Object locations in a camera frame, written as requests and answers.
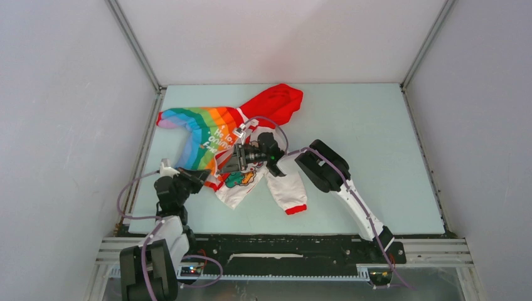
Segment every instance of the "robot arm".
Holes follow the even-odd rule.
[[[296,151],[285,156],[271,133],[260,134],[258,144],[258,147],[237,144],[233,156],[221,172],[243,171],[249,163],[265,161],[271,174],[284,176],[294,169],[293,163],[295,162],[319,190],[324,193],[333,193],[346,205],[360,229],[359,235],[362,239],[372,241],[377,245],[375,237],[377,233],[385,251],[389,249],[395,240],[393,234],[371,212],[360,196],[351,179],[348,163],[329,146],[321,140],[315,140],[300,152]],[[329,161],[336,170],[323,159]],[[371,227],[370,220],[373,222],[375,231]]]
[[[146,247],[147,273],[157,300],[175,300],[178,296],[176,273],[181,268],[181,260],[187,253],[196,252],[196,238],[187,226],[188,214],[184,203],[190,194],[200,191],[210,170],[174,169],[168,159],[163,159],[159,174],[161,176],[154,187],[159,198],[157,215],[162,219],[155,226],[162,225],[149,238]],[[122,299],[125,301],[151,299],[141,267],[141,248],[146,240],[148,236],[137,246],[120,252]]]

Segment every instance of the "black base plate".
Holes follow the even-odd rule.
[[[225,275],[355,276],[359,263],[386,263],[380,249],[351,235],[201,235],[198,249],[218,260]],[[233,257],[235,254],[297,254],[301,257]],[[406,263],[403,244],[394,242],[387,252],[395,263]],[[204,273],[218,274],[207,264]]]

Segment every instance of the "light blue table surface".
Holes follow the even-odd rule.
[[[180,85],[167,89],[162,109],[239,107],[265,90],[257,85]],[[290,149],[321,139],[350,166],[354,184],[374,214],[395,234],[436,234],[444,228],[407,108],[397,84],[293,84],[304,92],[301,109],[283,126]],[[145,172],[162,158],[177,162],[189,135],[185,129],[155,130]],[[204,187],[185,203],[195,233],[353,234],[358,228],[332,194],[302,174],[308,210],[287,216],[263,178],[235,210]],[[134,216],[154,215],[158,176],[142,180]],[[153,220],[130,222],[132,233],[147,233]]]

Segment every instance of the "rainbow stripes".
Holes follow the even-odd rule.
[[[211,169],[216,167],[215,154],[236,141],[233,129],[243,122],[235,108],[170,108],[159,113],[157,126],[165,129],[185,127],[191,135],[176,167]]]

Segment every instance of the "white wall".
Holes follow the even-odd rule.
[[[104,0],[1,2],[2,300],[81,300],[153,99]]]
[[[402,82],[444,0],[122,0],[162,84]]]
[[[489,300],[530,300],[532,2],[458,1],[408,97]]]

